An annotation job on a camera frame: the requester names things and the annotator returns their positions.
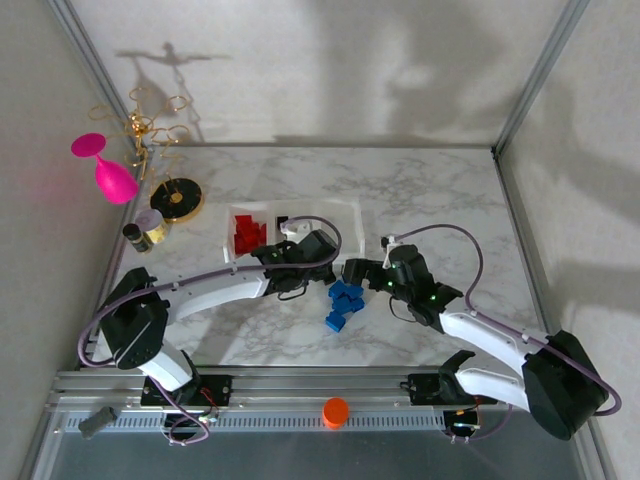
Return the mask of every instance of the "white box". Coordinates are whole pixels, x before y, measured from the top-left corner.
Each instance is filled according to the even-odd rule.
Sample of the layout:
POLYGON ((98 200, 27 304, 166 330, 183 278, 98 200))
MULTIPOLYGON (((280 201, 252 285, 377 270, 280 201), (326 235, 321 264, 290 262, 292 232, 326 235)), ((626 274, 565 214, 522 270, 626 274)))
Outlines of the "white box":
MULTIPOLYGON (((285 239, 279 231, 278 217, 289 218, 302 215, 315 215, 333 223, 342 235, 340 255, 334 265, 344 265, 349 258, 364 257, 364 229, 360 202, 357 198, 311 198, 300 200, 274 200, 268 202, 231 203, 227 206, 227 235, 223 244, 224 260, 230 262, 236 258, 234 234, 236 215, 251 215, 254 222, 267 224, 267 245, 275 245, 285 239)), ((295 229, 296 224, 289 226, 295 229)), ((335 240, 333 231, 322 222, 312 221, 311 228, 327 232, 335 240)))

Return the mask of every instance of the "white marble table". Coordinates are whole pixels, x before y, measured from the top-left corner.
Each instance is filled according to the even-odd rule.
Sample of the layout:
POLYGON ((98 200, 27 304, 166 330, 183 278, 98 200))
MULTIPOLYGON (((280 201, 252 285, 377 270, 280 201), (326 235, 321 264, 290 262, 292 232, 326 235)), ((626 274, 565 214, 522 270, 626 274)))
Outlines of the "white marble table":
MULTIPOLYGON (((188 160, 174 176, 196 180, 205 205, 192 220, 175 225, 148 255, 127 246, 118 278, 145 266, 162 280, 187 277, 221 264, 225 204, 320 197, 359 197, 366 255, 382 259, 383 234, 432 223, 470 230, 485 253, 485 274, 475 303, 523 325, 538 327, 505 200, 489 151, 437 149, 327 149, 276 147, 182 147, 188 160)), ((148 208, 148 187, 138 209, 148 208)), ((466 290, 477 268, 473 246, 451 231, 411 238, 436 280, 466 290)), ((367 306, 340 333, 324 318, 327 287, 312 285, 301 298, 245 300, 191 315, 166 331, 197 365, 436 365, 460 348, 419 324, 395 319, 388 295, 366 291, 367 306)), ((99 340, 96 356, 106 353, 99 340)))

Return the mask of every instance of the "gray wall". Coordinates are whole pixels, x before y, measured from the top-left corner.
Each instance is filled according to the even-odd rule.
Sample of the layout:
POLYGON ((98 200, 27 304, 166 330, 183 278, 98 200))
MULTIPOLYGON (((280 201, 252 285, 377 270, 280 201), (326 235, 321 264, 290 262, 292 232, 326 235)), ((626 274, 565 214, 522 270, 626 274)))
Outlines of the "gray wall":
POLYGON ((640 3, 592 1, 504 159, 554 320, 621 393, 599 420, 640 478, 640 3))
POLYGON ((368 146, 493 143, 565 3, 72 0, 121 96, 191 97, 161 123, 194 140, 368 146))
MULTIPOLYGON (((99 102, 44 1, 0 15, 0 476, 17 476, 55 371, 70 366, 121 208, 69 152, 99 102)), ((107 158, 122 158, 112 142, 107 158)))

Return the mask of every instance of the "orange bottle cap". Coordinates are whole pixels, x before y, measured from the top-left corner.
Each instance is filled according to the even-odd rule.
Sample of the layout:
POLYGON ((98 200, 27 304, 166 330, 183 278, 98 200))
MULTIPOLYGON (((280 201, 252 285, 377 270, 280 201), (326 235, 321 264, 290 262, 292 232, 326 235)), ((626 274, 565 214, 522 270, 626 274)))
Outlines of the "orange bottle cap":
POLYGON ((322 419, 324 424, 332 429, 342 427, 349 418, 349 405, 341 398, 331 398, 327 400, 322 409, 322 419))

